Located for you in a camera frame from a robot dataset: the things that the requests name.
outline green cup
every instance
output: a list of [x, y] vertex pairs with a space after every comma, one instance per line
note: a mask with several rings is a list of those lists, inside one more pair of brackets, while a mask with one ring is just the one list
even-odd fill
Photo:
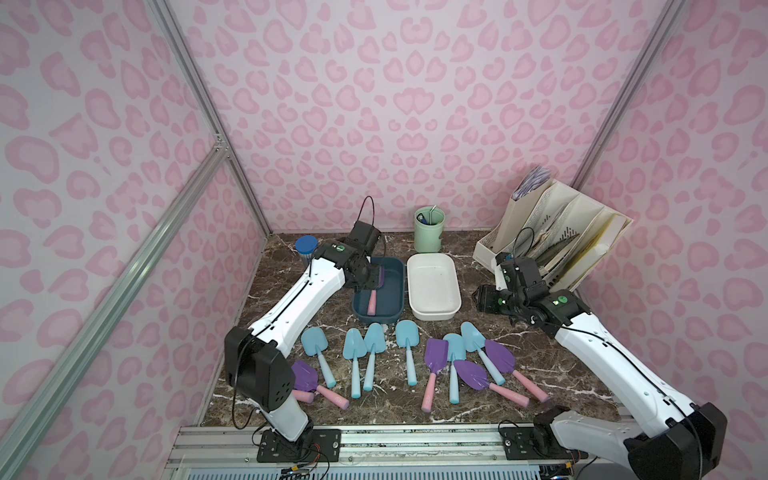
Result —
[[[424, 218], [433, 223], [433, 225], [425, 225], [419, 222], [417, 218], [419, 214], [424, 215]], [[442, 210], [435, 207], [422, 207], [419, 208], [413, 214], [413, 248], [419, 253], [438, 253], [440, 246], [442, 245], [442, 229], [445, 226], [445, 214]]]

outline pink handle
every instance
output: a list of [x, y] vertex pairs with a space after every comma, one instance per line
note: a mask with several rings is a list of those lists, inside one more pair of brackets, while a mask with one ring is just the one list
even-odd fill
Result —
[[511, 390], [507, 390], [503, 386], [498, 386], [495, 383], [490, 385], [490, 389], [525, 408], [528, 407], [528, 403], [531, 401], [527, 396], [520, 395], [519, 393], [512, 392]]
[[339, 407], [341, 410], [346, 410], [349, 408], [349, 400], [345, 399], [344, 397], [334, 392], [333, 390], [328, 390], [326, 387], [322, 385], [318, 385], [317, 391], [322, 393], [324, 397], [330, 400], [334, 405]]
[[371, 299], [368, 300], [368, 316], [376, 316], [376, 291], [371, 290]]
[[435, 373], [429, 374], [429, 381], [427, 382], [427, 390], [424, 392], [424, 400], [422, 401], [422, 410], [430, 413], [432, 411], [432, 400], [435, 399], [435, 379], [437, 375]]
[[538, 388], [538, 385], [533, 383], [527, 376], [523, 375], [522, 373], [515, 370], [512, 372], [512, 375], [515, 376], [515, 378], [523, 384], [523, 386], [528, 389], [530, 393], [533, 393], [534, 396], [538, 399], [539, 402], [544, 403], [547, 400], [549, 400], [549, 394], [546, 393], [544, 390]]
[[293, 390], [293, 398], [300, 402], [312, 403], [315, 401], [315, 394], [312, 392], [302, 392], [301, 390]]

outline pink wallpaper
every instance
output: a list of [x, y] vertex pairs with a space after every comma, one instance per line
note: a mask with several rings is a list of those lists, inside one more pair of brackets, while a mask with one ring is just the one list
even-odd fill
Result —
[[0, 436], [212, 145], [141, 0], [0, 1]]
[[496, 225], [533, 162], [570, 180], [662, 0], [171, 2], [270, 226]]
[[727, 415], [713, 480], [768, 468], [765, 25], [765, 2], [693, 2], [584, 189], [635, 222], [582, 291], [649, 367]]
[[263, 243], [222, 166], [21, 478], [157, 478], [205, 407]]

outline blue handle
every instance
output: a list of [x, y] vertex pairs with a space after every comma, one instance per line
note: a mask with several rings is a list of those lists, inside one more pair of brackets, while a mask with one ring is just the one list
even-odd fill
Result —
[[326, 362], [326, 357], [322, 353], [317, 353], [317, 361], [320, 362], [320, 370], [323, 371], [323, 378], [326, 380], [326, 386], [332, 389], [336, 386], [336, 379], [333, 378], [333, 372]]
[[406, 369], [408, 370], [408, 384], [414, 386], [416, 382], [416, 367], [413, 365], [413, 354], [411, 346], [406, 347]]
[[368, 368], [366, 368], [366, 381], [362, 384], [362, 389], [366, 392], [373, 390], [373, 369], [376, 364], [376, 352], [368, 355]]
[[451, 403], [456, 405], [458, 403], [458, 375], [456, 375], [456, 367], [451, 362], [451, 389], [450, 389]]
[[352, 398], [360, 398], [360, 366], [357, 357], [352, 359]]
[[482, 359], [482, 362], [485, 364], [485, 368], [488, 370], [488, 373], [491, 374], [491, 376], [493, 377], [493, 381], [496, 382], [496, 385], [504, 385], [504, 382], [506, 382], [506, 380], [498, 371], [498, 369], [496, 368], [496, 365], [494, 365], [491, 359], [489, 359], [488, 356], [485, 355], [485, 352], [483, 352], [482, 349], [478, 349], [478, 353], [480, 354], [480, 358]]

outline blue plastic tray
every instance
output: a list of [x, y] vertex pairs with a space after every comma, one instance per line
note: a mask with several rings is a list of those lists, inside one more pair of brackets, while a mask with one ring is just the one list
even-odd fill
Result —
[[406, 266], [395, 257], [371, 257], [371, 263], [384, 268], [384, 285], [376, 291], [376, 315], [367, 315], [370, 290], [355, 293], [352, 310], [365, 324], [397, 323], [406, 307]]

